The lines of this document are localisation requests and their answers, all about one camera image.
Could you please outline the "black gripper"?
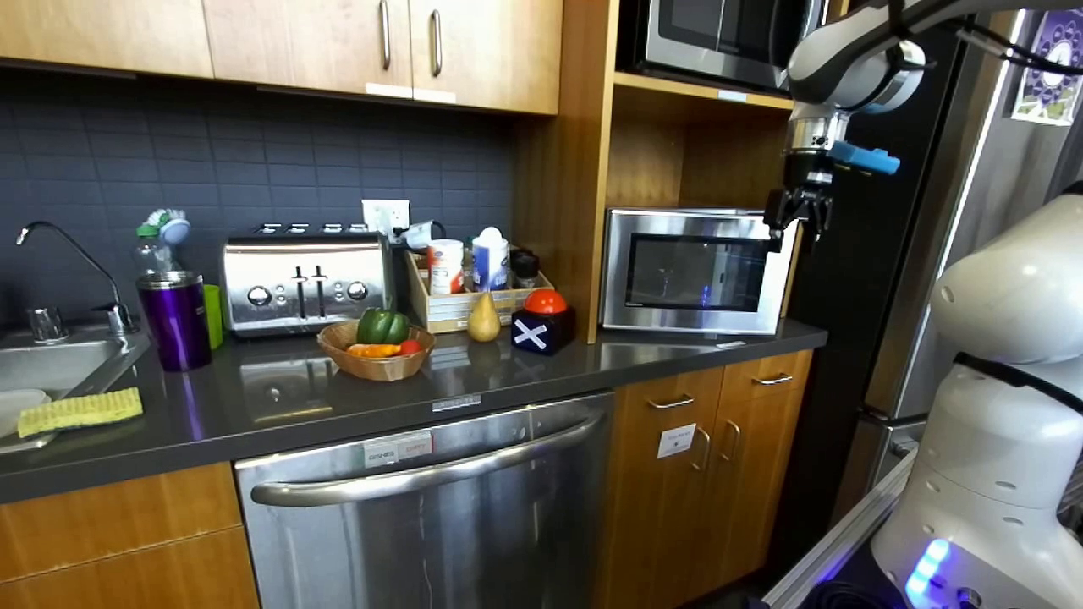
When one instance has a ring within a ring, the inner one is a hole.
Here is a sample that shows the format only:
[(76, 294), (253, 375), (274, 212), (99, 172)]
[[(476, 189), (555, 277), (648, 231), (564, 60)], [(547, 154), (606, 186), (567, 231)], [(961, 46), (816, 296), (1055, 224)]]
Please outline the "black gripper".
[(832, 219), (835, 166), (830, 154), (788, 154), (785, 179), (764, 202), (764, 224), (771, 236), (781, 236), (794, 219), (813, 236), (821, 236)]

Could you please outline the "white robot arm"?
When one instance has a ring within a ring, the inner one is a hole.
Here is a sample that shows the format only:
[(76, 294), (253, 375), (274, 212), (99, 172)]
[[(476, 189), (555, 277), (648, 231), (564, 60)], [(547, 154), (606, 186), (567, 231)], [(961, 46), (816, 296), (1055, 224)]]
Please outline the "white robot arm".
[[(957, 25), (1024, 81), (1080, 74), (992, 31), (1001, 10), (1073, 25), (1080, 0), (868, 0), (803, 37), (785, 68), (793, 148), (768, 227), (830, 209), (842, 169), (896, 169), (890, 152), (851, 145), (847, 125), (921, 89), (916, 37), (930, 26)], [(1083, 609), (1083, 545), (1060, 522), (1083, 453), (1083, 193), (1062, 186), (1009, 227), (992, 224), (1019, 179), (1047, 169), (1016, 142), (1029, 109), (985, 101), (921, 286), (906, 371), (935, 393), (904, 490), (868, 540), (906, 609)]]

